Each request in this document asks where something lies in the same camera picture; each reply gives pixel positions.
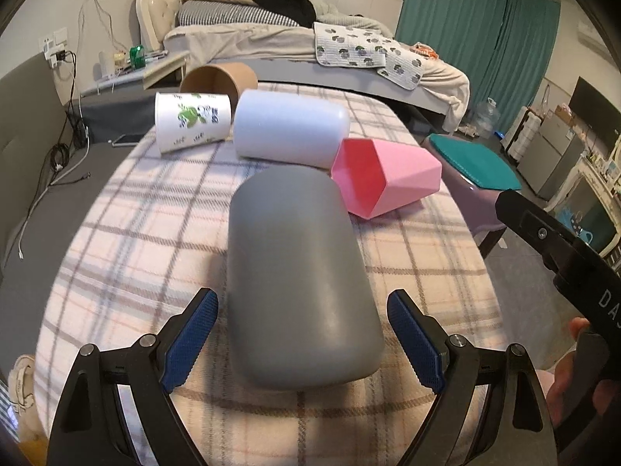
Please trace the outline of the right hand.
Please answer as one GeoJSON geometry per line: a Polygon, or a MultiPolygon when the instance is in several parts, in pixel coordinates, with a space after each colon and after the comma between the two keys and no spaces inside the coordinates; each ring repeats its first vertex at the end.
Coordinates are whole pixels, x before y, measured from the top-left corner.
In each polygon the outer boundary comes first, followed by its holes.
{"type": "MultiPolygon", "coordinates": [[[[574,318],[568,324],[569,332],[575,340],[578,340],[579,334],[589,326],[590,322],[585,318],[574,318]]],[[[558,362],[553,373],[553,384],[550,385],[547,392],[546,401],[553,427],[558,427],[562,420],[564,392],[572,382],[575,356],[575,352],[570,352],[558,362]]],[[[593,405],[599,416],[605,414],[606,409],[619,392],[620,384],[618,382],[604,380],[599,383],[593,396],[593,405]]]]}

